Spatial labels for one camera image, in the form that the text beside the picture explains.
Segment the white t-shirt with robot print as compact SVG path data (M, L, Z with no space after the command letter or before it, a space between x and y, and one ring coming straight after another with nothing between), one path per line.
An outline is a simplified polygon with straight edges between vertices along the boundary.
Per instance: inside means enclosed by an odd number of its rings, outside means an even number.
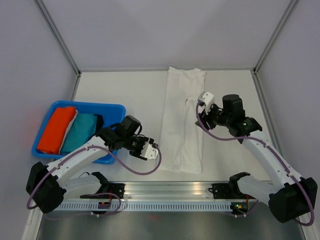
M205 88L206 72L198 68L168 69L159 148L160 168L202 173L203 130L195 122L198 97Z

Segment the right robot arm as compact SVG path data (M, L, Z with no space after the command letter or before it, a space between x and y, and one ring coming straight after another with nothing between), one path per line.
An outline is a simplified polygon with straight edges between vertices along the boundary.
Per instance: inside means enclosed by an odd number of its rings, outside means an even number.
M259 162L271 184L240 172L229 178L228 192L239 198L248 195L267 205L281 223L296 221L304 227L315 222L315 203L318 185L312 178L297 172L275 149L256 119L248 117L243 101L237 94L222 98L222 107L215 96L202 92L195 108L196 125L219 141L238 141Z

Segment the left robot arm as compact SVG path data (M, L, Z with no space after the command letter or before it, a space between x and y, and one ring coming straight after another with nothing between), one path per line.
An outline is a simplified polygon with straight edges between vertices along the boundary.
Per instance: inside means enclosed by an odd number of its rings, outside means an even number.
M157 160L156 167L160 167L162 154L159 146L152 138L142 135L141 131L141 123L127 115L122 122L101 128L86 143L66 156L48 164L34 164L26 184L26 192L29 194L26 208L39 208L47 214L67 199L118 199L119 196L111 191L110 182L102 173L96 171L81 178L73 176L107 155L112 156L129 172L142 175L114 155L113 152L120 149L126 149L132 157L144 161Z

